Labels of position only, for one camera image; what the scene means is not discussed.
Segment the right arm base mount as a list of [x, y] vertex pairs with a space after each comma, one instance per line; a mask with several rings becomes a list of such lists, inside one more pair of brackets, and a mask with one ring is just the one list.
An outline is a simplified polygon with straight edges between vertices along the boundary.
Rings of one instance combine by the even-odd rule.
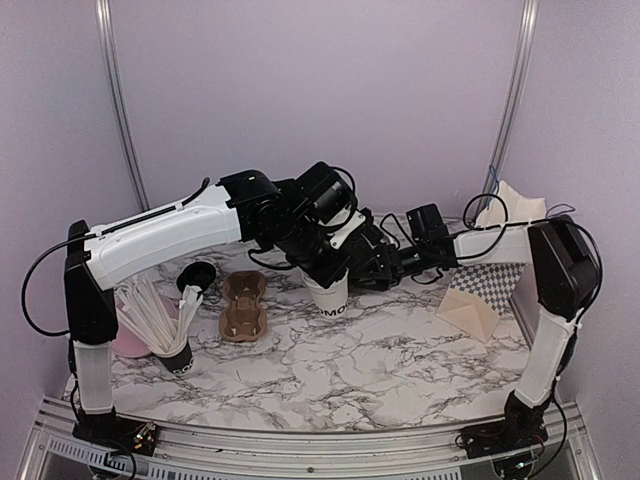
[[549, 438], [544, 413], [550, 403], [551, 397], [548, 397], [540, 405], [528, 407], [512, 391], [507, 397], [502, 420], [464, 427], [455, 443], [466, 451], [469, 459], [543, 445]]

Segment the black plastic cup lid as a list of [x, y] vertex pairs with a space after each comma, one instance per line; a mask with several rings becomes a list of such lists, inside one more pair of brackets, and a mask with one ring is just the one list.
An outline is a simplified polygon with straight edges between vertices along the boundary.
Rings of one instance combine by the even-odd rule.
[[213, 264], [196, 261], [187, 265], [176, 280], [178, 290], [183, 293], [187, 286], [198, 287], [204, 294], [214, 283], [217, 273]]

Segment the white paper cup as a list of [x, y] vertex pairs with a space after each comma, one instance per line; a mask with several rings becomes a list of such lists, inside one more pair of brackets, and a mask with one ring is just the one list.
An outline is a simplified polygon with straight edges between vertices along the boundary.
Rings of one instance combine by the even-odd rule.
[[306, 273], [302, 273], [316, 311], [323, 319], [338, 319], [344, 317], [348, 307], [348, 272], [341, 279], [323, 288]]

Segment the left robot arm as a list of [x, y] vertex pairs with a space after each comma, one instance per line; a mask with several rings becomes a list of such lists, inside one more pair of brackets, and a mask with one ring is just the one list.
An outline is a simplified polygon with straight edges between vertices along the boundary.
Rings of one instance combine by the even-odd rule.
[[296, 179], [247, 170], [204, 183], [191, 196], [128, 219], [69, 229], [64, 292], [82, 420], [106, 445], [125, 438], [114, 409], [111, 343], [118, 330], [114, 288], [135, 274], [205, 248], [255, 241], [323, 288], [343, 279], [342, 245], [364, 218], [351, 185], [318, 162]]

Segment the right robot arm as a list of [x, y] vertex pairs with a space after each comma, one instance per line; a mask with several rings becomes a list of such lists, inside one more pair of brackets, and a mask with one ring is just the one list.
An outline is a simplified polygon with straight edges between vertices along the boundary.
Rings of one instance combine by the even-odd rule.
[[539, 320], [528, 363], [505, 405], [495, 438], [515, 448], [534, 431], [534, 417], [552, 401], [569, 363], [581, 319], [602, 284], [602, 262], [589, 232], [568, 215], [518, 220], [502, 211], [490, 226], [451, 232], [439, 209], [428, 204], [406, 214], [406, 246], [394, 242], [369, 211], [340, 248], [349, 256], [351, 281], [386, 290], [429, 269], [456, 273], [452, 287], [485, 302], [510, 298], [522, 268], [534, 270]]

